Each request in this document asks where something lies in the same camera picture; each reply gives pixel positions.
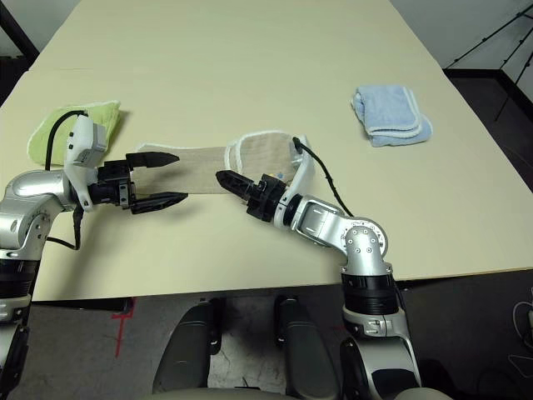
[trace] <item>beige towel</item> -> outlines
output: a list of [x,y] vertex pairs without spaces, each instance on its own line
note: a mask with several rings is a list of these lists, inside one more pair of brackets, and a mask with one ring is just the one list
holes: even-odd
[[140,194],[227,193],[215,177],[222,169],[232,169],[254,182],[266,173],[289,183],[296,173],[291,164],[291,145],[291,136],[278,131],[248,134],[227,147],[179,148],[145,144],[138,152],[170,153],[180,161],[159,168],[136,168],[132,180]]

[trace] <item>black cable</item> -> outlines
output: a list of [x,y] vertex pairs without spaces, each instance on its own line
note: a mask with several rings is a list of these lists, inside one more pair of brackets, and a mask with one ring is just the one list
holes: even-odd
[[348,207],[344,204],[344,202],[341,199],[341,196],[339,195],[338,191],[335,189],[335,186],[333,185],[333,178],[331,177],[329,171],[326,168],[326,165],[322,162],[322,160],[305,144],[300,142],[300,139],[297,137],[293,137],[292,141],[294,142],[294,146],[296,150],[302,149],[305,150],[306,153],[308,153],[311,157],[315,159],[315,161],[321,166],[322,171],[326,174],[327,182],[330,184],[331,191],[333,192],[333,196],[335,196],[335,199],[339,202],[342,209],[345,211],[346,214],[348,214],[350,217],[353,217],[353,214],[350,212]]
[[396,292],[396,296],[398,297],[398,302],[400,302],[400,307],[407,313],[406,302],[403,299],[403,294],[401,294],[401,290],[396,281],[394,281],[394,290]]
[[48,135],[47,156],[46,161],[44,163],[44,169],[46,169],[47,171],[50,171],[50,164],[52,163],[53,139],[56,136],[56,132],[59,129],[59,126],[72,115],[84,115],[88,117],[87,111],[85,110],[72,110],[69,112],[65,112],[61,117],[59,117],[56,123],[53,124],[52,129],[50,130],[50,134]]
[[512,384],[512,386],[516,390],[516,394],[520,397],[520,399],[521,400],[527,400],[526,394],[524,392],[522,392],[522,389],[520,388],[518,383],[516,383],[516,380],[513,379],[513,377],[511,375],[509,375],[505,371],[502,371],[502,370],[500,370],[498,368],[493,368],[493,367],[488,367],[488,368],[483,369],[480,372],[480,374],[478,375],[478,377],[476,379],[476,395],[477,396],[481,395],[481,391],[480,391],[480,389],[481,389],[481,379],[485,375],[488,375],[489,373],[492,373],[493,375],[500,375],[500,376],[504,377],[507,380],[507,382],[510,382]]
[[82,219],[83,219],[83,207],[80,203],[77,204],[74,212],[72,213],[72,220],[74,222],[74,241],[76,244],[71,244],[57,237],[47,237],[47,241],[58,243],[71,250],[79,250],[82,246]]
[[[44,163],[44,169],[50,171],[50,164],[52,163],[52,150],[53,150],[53,139],[56,136],[56,132],[61,126],[61,124],[72,115],[84,115],[88,117],[87,111],[85,110],[72,110],[65,112],[52,126],[50,134],[48,135],[48,144],[47,144],[47,156]],[[82,218],[83,218],[83,207],[80,203],[76,205],[74,212],[72,213],[72,220],[74,222],[74,240],[76,244],[71,244],[57,237],[47,237],[48,242],[58,243],[72,250],[78,250],[82,243]]]

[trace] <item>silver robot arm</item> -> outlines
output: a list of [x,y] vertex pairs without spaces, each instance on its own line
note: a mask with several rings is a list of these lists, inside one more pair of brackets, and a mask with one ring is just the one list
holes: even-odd
[[[0,202],[0,398],[19,383],[27,354],[27,319],[46,241],[77,250],[83,212],[111,203],[147,213],[179,203],[186,193],[165,192],[137,198],[130,172],[160,167],[178,157],[164,152],[127,154],[125,160],[101,162],[105,129],[79,116],[67,140],[64,169],[32,171],[15,177]],[[76,244],[49,237],[59,213],[73,211]]]
[[[340,271],[342,316],[352,337],[341,345],[341,362],[348,398],[382,400],[419,387],[406,314],[396,297],[392,266],[383,259],[388,244],[383,228],[313,196],[292,193],[288,198],[286,185],[267,175],[257,185],[233,171],[220,171],[217,179],[247,201],[252,216],[282,220],[285,229],[346,256]],[[278,206],[281,200],[285,207]]]

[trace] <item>tripod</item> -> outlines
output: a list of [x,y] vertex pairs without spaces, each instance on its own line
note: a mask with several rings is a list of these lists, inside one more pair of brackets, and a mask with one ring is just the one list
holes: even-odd
[[[501,27],[499,27],[498,29],[496,29],[493,33],[491,33],[489,36],[487,37],[484,37],[481,39],[481,41],[479,43],[477,43],[474,47],[472,47],[470,50],[468,50],[467,52],[465,52],[463,55],[461,55],[460,57],[458,58],[455,58],[453,60],[453,62],[448,65],[446,68],[444,68],[445,70],[446,69],[449,69],[450,67],[452,67],[453,65],[455,65],[456,63],[458,63],[460,60],[462,60],[464,57],[466,57],[468,54],[472,53],[474,50],[476,50],[480,45],[482,45],[483,43],[485,43],[487,40],[489,40],[490,38],[492,38],[493,36],[495,36],[497,33],[499,33],[500,31],[502,31],[503,29],[507,28],[509,25],[511,25],[514,21],[516,21],[517,19],[521,18],[521,17],[524,17],[524,18],[529,18],[529,19],[533,19],[533,16],[531,15],[528,15],[527,12],[530,11],[531,9],[533,8],[533,3],[531,5],[529,5],[528,7],[526,7],[525,9],[523,9],[522,11],[520,11],[519,13],[517,13],[510,21],[506,22],[504,25],[502,25]],[[533,27],[531,27],[531,29],[528,31],[528,33],[526,33],[526,35],[520,39],[518,41],[518,44],[516,45],[516,47],[513,49],[513,51],[511,52],[511,54],[509,54],[509,56],[507,58],[505,58],[503,60],[503,63],[500,65],[500,68],[498,69],[502,69],[508,62],[509,60],[511,59],[511,57],[513,57],[513,55],[515,55],[516,51],[522,46],[522,44],[524,44],[524,42],[526,41],[526,39],[531,35],[531,33],[533,33]],[[531,65],[531,59],[533,58],[533,52],[531,52],[531,55],[529,56],[529,58],[527,59],[526,63],[524,64],[524,67],[522,68],[520,74],[518,75],[518,78],[515,80],[515,85],[518,84],[518,82],[520,81],[520,79],[522,78],[522,75],[524,74],[524,71],[526,70],[526,68],[528,68],[530,65]],[[495,121],[498,120],[498,118],[500,117],[501,115],[501,112],[503,111],[503,109],[506,107],[506,104],[507,102],[509,101],[509,94],[507,94],[507,97],[506,97],[506,100],[503,102],[503,104],[501,105],[501,108],[500,108],[500,111],[497,113],[496,115],[496,118],[495,118]]]

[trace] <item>white wall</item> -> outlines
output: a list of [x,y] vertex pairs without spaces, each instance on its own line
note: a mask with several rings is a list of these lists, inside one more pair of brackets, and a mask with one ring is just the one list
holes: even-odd
[[[35,46],[42,50],[80,0],[3,0]],[[531,0],[391,0],[442,67],[525,8]],[[456,64],[457,68],[498,68],[533,21],[521,18]],[[533,51],[533,34],[506,65],[514,80]],[[0,29],[0,55],[18,55]],[[533,65],[520,82],[533,100]]]
[[[472,48],[483,37],[512,19],[531,0],[391,0],[442,67]],[[454,68],[499,68],[518,41],[533,27],[525,17],[506,27],[490,41],[459,61]],[[533,52],[533,33],[504,67],[514,81]],[[519,87],[533,100],[533,65]]]
[[[2,0],[2,2],[37,50],[41,51],[80,0]],[[20,51],[0,29],[0,56],[17,55],[20,55]]]

